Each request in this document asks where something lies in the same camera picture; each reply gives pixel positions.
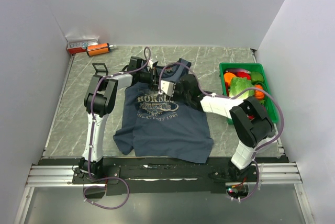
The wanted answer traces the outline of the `blue sleeveless shirt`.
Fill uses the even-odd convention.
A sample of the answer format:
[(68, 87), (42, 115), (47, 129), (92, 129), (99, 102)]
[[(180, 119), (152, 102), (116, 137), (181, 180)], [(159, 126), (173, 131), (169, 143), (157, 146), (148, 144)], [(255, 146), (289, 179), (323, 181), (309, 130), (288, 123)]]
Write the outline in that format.
[(159, 95), (147, 83), (125, 89), (121, 129), (113, 136), (119, 151), (136, 156), (169, 156), (205, 163), (213, 139), (204, 112)]

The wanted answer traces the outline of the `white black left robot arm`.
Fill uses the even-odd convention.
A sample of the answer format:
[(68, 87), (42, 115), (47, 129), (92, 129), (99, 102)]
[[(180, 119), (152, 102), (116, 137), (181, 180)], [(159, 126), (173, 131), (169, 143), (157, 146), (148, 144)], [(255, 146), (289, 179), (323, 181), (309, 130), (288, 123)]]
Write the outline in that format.
[(79, 169), (91, 183), (98, 183), (104, 176), (103, 139), (108, 116), (112, 113), (118, 90), (138, 82), (158, 85), (157, 59), (131, 57), (120, 72), (108, 74), (105, 63), (93, 63), (92, 76), (84, 97), (88, 117), (86, 145), (79, 161)]

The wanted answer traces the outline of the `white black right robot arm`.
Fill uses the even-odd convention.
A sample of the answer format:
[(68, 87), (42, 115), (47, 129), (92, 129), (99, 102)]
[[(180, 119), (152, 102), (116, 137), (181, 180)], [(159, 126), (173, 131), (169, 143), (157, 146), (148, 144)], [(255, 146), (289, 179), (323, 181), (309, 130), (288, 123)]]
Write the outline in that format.
[(274, 124), (254, 96), (229, 98), (203, 92), (196, 77), (187, 74), (172, 84), (172, 98), (193, 109), (230, 118), (239, 138), (238, 146), (228, 164), (232, 180), (241, 181), (247, 175), (260, 143), (274, 133)]

